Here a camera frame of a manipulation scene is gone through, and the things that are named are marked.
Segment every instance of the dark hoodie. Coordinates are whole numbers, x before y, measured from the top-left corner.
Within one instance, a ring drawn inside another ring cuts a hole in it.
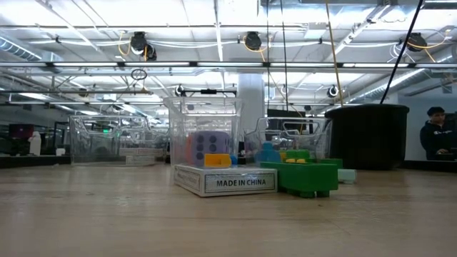
[[[454,140],[453,128],[446,123],[439,126],[427,121],[421,129],[421,144],[426,150],[427,160],[436,160],[436,152],[440,149],[451,152]]]

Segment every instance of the white box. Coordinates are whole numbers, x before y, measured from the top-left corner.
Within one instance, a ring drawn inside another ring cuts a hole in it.
[[[175,165],[174,183],[201,197],[276,193],[278,172],[272,168],[196,168]]]

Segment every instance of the yellow block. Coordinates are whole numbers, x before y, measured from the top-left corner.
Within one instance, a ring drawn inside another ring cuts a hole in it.
[[[286,152],[279,152],[279,156],[281,157],[281,162],[284,162],[287,158],[287,153]]]
[[[205,167],[228,168],[231,166],[230,154],[207,153],[205,154]]]

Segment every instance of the purple dice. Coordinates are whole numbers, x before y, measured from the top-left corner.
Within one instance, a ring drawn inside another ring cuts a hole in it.
[[[222,131],[199,131],[192,133],[188,160],[195,166],[204,166],[207,153],[230,153],[230,136]]]

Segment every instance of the person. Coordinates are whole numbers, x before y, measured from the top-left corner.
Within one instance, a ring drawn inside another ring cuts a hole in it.
[[[437,160],[437,155],[451,152],[453,128],[444,121],[443,108],[431,107],[427,114],[430,120],[421,129],[421,145],[426,151],[427,160]]]

